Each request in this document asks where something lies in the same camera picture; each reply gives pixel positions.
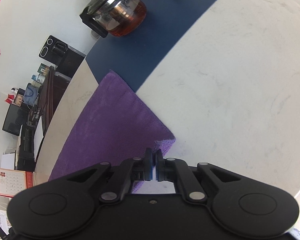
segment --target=desk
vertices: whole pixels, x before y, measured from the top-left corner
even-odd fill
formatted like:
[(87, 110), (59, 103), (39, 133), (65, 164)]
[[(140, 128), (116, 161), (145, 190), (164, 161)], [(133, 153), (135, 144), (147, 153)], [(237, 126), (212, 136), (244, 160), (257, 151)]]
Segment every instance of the desk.
[(169, 157), (297, 194), (300, 0), (142, 1), (133, 33), (87, 55), (96, 80), (122, 76), (176, 136)]
[[(97, 48), (106, 39), (90, 51), (91, 69), (102, 66)], [(300, 0), (217, 0), (152, 68), (135, 88), (177, 138), (167, 157), (210, 162), (292, 195), (300, 190)], [(46, 179), (97, 86), (83, 61), (40, 152), (37, 171)]]

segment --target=calendar page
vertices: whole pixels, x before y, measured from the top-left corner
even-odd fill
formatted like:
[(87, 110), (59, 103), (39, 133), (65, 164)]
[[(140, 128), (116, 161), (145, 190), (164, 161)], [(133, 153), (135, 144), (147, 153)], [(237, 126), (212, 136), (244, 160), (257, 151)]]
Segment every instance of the calendar page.
[(13, 197), (27, 188), (28, 172), (0, 169), (0, 195)]

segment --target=computer monitor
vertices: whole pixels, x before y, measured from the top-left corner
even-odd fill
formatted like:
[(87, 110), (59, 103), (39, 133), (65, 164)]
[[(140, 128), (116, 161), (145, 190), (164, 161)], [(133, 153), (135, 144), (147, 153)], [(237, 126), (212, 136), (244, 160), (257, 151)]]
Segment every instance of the computer monitor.
[(20, 135), (21, 126), (27, 124), (29, 111), (10, 104), (2, 130), (16, 136)]

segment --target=white tabletop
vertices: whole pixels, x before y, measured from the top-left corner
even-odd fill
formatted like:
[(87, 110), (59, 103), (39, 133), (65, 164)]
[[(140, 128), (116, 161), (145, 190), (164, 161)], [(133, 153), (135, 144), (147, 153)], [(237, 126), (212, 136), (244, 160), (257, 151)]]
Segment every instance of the white tabletop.
[(300, 190), (300, 0), (218, 0), (137, 95), (168, 156)]

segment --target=glass teapot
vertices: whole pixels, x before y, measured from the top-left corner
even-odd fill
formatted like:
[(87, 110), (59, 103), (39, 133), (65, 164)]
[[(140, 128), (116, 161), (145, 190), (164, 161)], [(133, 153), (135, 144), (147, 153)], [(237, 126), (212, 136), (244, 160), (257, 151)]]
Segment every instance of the glass teapot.
[(91, 0), (80, 17), (105, 38), (108, 33), (123, 36), (132, 32), (144, 20), (146, 11), (141, 0)]

